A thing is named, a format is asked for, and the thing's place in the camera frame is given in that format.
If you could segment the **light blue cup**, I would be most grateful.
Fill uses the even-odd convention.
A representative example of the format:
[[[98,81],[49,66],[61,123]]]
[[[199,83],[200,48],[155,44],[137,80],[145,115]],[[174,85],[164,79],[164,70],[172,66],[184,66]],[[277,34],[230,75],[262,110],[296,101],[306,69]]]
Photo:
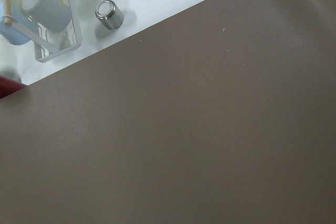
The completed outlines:
[[[11,8],[12,16],[19,21],[21,24],[25,25],[31,31],[37,33],[36,26],[26,17],[24,16],[19,10],[15,8]],[[3,5],[1,3],[1,34],[3,37],[12,45],[23,45],[30,41],[30,38],[19,32],[17,29],[13,28],[12,26],[6,26],[3,21],[4,10]]]

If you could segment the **grey blue cup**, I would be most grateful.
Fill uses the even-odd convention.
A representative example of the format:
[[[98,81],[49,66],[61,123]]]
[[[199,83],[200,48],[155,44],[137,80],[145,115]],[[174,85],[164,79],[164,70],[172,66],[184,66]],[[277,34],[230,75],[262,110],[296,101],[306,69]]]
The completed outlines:
[[[72,20],[70,7],[60,0],[22,0],[22,9],[52,33],[65,30]]]

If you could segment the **red bottle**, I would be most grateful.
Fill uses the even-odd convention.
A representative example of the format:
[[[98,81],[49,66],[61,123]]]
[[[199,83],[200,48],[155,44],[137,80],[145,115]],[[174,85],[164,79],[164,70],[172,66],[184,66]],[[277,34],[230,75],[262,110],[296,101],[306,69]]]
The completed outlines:
[[[0,76],[0,99],[25,87],[25,84]]]

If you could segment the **small steel cup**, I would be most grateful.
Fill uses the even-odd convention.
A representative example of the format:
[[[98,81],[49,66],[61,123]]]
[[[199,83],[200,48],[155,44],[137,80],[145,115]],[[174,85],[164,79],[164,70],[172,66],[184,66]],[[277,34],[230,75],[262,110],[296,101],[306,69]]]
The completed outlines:
[[[101,1],[95,9],[95,15],[104,27],[109,30],[118,29],[124,22],[123,13],[115,2],[111,0]]]

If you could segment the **white cup rack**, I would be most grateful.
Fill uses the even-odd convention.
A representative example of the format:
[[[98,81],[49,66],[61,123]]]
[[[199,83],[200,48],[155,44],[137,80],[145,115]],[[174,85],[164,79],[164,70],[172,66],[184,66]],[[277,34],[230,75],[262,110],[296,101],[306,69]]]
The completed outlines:
[[[44,62],[80,47],[82,35],[74,9],[75,0],[63,0],[63,3],[68,5],[71,9],[72,20],[68,27],[59,33],[52,33],[43,25],[36,22],[22,9],[22,0],[1,0],[1,3],[4,10],[3,21],[5,25],[12,26],[30,38],[29,42],[34,44],[35,59],[37,61]],[[12,16],[12,7],[19,10],[36,26],[37,33],[31,31]]]

